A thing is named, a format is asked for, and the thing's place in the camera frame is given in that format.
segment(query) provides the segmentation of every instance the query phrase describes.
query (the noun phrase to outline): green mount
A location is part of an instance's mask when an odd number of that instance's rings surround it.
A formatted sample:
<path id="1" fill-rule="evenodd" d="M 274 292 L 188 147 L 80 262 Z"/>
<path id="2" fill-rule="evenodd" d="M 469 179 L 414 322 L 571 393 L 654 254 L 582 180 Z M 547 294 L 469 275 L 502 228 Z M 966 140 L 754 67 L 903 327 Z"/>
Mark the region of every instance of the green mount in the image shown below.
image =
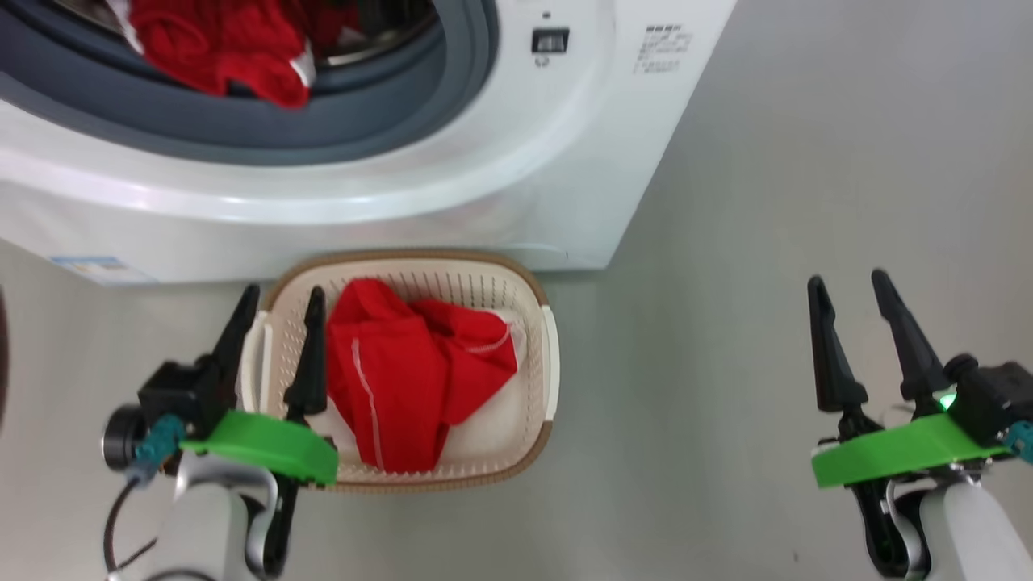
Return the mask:
<path id="1" fill-rule="evenodd" d="M 1001 455 L 1010 452 L 981 448 L 950 416 L 937 414 L 820 452 L 811 458 L 811 468 L 819 488 L 834 488 Z"/>
<path id="2" fill-rule="evenodd" d="M 337 482 L 338 456 L 333 446 L 306 426 L 259 414 L 231 409 L 208 439 L 185 440 L 180 449 L 211 452 L 302 482 Z"/>

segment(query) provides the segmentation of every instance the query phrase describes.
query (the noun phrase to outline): white laundry basket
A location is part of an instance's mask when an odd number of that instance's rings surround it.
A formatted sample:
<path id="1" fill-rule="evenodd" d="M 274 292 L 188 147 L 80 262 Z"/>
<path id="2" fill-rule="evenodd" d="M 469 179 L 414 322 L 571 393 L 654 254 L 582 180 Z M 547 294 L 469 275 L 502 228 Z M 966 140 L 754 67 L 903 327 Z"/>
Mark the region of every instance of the white laundry basket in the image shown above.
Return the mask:
<path id="1" fill-rule="evenodd" d="M 355 278 L 377 278 L 404 301 L 434 298 L 470 308 L 510 311 L 526 333 L 516 375 L 465 423 L 452 427 L 437 468 L 388 473 L 362 462 L 354 436 L 334 406 L 307 418 L 338 449 L 340 492 L 426 492 L 511 478 L 541 453 L 552 431 L 560 389 L 556 319 L 534 276 L 508 258 L 465 251 L 388 251 L 330 256 L 303 264 L 265 298 L 244 343 L 241 401 L 248 411 L 286 415 L 283 393 L 294 378 L 305 342 L 313 286 L 326 312 Z"/>

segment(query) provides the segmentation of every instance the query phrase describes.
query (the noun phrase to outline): red garment in basket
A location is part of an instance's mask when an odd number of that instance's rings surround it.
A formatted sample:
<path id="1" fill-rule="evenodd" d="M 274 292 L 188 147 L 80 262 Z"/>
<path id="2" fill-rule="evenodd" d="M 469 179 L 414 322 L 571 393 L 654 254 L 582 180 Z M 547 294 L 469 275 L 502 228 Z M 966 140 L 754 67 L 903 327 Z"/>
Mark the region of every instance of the red garment in basket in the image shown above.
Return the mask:
<path id="1" fill-rule="evenodd" d="M 132 0 L 128 22 L 155 67 L 194 89 L 230 81 L 286 108 L 309 98 L 315 75 L 299 0 Z"/>
<path id="2" fill-rule="evenodd" d="M 406 305 L 372 279 L 351 281 L 326 326 L 326 393 L 367 464 L 433 469 L 448 427 L 516 372 L 509 327 L 433 299 Z"/>

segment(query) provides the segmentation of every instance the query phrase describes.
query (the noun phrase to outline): basket handle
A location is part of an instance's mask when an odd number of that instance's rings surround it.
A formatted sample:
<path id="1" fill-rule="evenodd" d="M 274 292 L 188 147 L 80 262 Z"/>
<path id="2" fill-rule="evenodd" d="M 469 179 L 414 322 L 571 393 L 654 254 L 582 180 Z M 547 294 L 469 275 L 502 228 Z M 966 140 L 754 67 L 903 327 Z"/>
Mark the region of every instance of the basket handle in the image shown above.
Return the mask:
<path id="1" fill-rule="evenodd" d="M 543 305 L 541 307 L 541 313 L 544 315 L 544 333 L 542 333 L 545 339 L 545 345 L 542 346 L 542 350 L 546 354 L 546 361 L 549 362 L 545 368 L 545 381 L 549 383 L 549 391 L 545 392 L 545 421 L 552 422 L 553 418 L 556 417 L 556 407 L 560 403 L 560 335 L 556 330 L 556 317 L 553 315 L 553 309 L 549 305 Z"/>
<path id="2" fill-rule="evenodd" d="M 268 317 L 269 311 L 258 311 L 254 324 L 251 325 L 251 330 L 244 336 L 244 348 L 241 349 L 241 369 L 238 374 L 241 384 L 241 401 L 244 404 L 244 410 L 251 414 L 264 411 L 262 405 L 267 404 L 265 398 L 269 395 L 273 326 L 265 323 Z M 254 377 L 256 372 L 259 375 L 257 386 Z"/>

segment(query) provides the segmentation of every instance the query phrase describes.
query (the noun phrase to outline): teal connector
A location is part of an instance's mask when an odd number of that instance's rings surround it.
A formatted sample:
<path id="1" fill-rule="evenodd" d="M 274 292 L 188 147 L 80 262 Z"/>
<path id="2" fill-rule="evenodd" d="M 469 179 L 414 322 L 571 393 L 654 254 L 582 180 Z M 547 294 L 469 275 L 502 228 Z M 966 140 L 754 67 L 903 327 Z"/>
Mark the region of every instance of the teal connector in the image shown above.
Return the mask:
<path id="1" fill-rule="evenodd" d="M 1015 422 L 1008 428 L 1003 444 L 1012 454 L 1033 464 L 1033 424 Z"/>
<path id="2" fill-rule="evenodd" d="M 126 480 L 136 480 L 136 486 L 145 487 L 151 484 L 154 475 L 158 473 L 165 460 L 180 448 L 180 442 L 187 436 L 183 420 L 176 416 L 165 415 L 151 427 L 150 433 L 135 449 L 132 464 L 126 469 Z"/>

